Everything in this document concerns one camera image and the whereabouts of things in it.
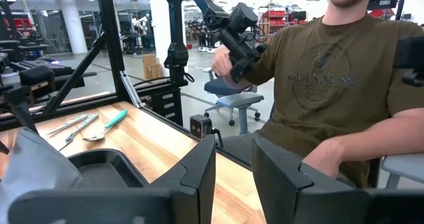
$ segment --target gray floor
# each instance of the gray floor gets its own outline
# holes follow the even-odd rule
[[[61,64],[75,68],[84,58],[84,56],[84,54],[63,54],[55,55],[54,57],[60,60]],[[203,72],[203,69],[210,67],[212,59],[212,54],[198,52],[196,47],[192,50],[189,50],[189,62],[187,65],[188,73],[195,78],[195,82],[189,84],[186,87],[182,87],[182,111],[185,128],[188,128],[187,124],[189,123],[189,117],[192,115],[203,114],[204,110],[212,106],[217,100],[215,95],[208,94],[203,90],[204,84],[209,81],[209,76],[207,73]],[[125,69],[128,75],[131,77],[132,83],[140,82],[144,79],[141,55],[124,55],[124,63]],[[115,91],[109,56],[106,53],[100,53],[87,71],[97,72],[97,76],[85,78],[86,86],[71,90],[70,94],[67,96],[67,99],[93,95],[104,91]],[[265,123],[265,120],[269,118],[270,110],[274,102],[273,88],[273,80],[258,88],[258,93],[263,95],[265,100],[254,105],[254,107],[257,108],[261,113],[261,121],[255,121],[254,112],[248,111],[248,128],[250,131],[260,129]],[[213,125],[221,130],[224,137],[229,135],[237,135],[239,133],[239,122],[236,111],[234,114],[236,125],[234,127],[228,125],[229,111],[227,109],[222,108],[217,111],[210,111],[209,114]],[[382,171],[380,174],[379,186],[384,187],[387,179],[388,173]],[[417,182],[402,178],[399,183],[399,187],[423,188],[424,186],[418,184]]]

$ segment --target black robotic arm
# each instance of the black robotic arm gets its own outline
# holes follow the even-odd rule
[[[173,82],[184,82],[184,66],[187,65],[188,52],[182,38],[182,0],[167,0],[170,8],[171,46],[164,63],[170,69]],[[253,70],[261,53],[267,48],[265,44],[252,48],[240,33],[258,22],[257,16],[244,3],[239,3],[229,15],[212,0],[194,0],[203,13],[203,21],[211,30],[217,31],[216,39],[230,50],[233,68],[230,71],[235,82],[241,81]]]

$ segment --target cardboard box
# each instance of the cardboard box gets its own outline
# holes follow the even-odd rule
[[[146,80],[162,77],[162,67],[155,54],[144,54],[142,61]]]

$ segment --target black tray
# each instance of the black tray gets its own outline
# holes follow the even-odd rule
[[[118,150],[89,150],[68,159],[91,187],[142,188],[148,185],[146,178]]]

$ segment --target wooden tabletop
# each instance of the wooden tabletop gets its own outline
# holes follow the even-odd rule
[[[127,117],[105,135],[106,139],[100,142],[82,140],[83,137],[90,137],[101,131],[122,109],[128,111]],[[127,102],[44,121],[36,126],[42,137],[52,146],[60,148],[75,127],[53,136],[46,133],[77,115],[92,113],[98,113],[99,118],[76,135],[62,154],[71,156],[85,150],[114,148],[126,154],[142,175],[153,182],[197,144],[195,140]],[[0,140],[12,147],[16,132],[16,129],[2,132]],[[216,165],[212,223],[266,223],[252,172],[220,154],[217,154]],[[0,177],[4,175],[6,166],[7,156],[0,154]]]

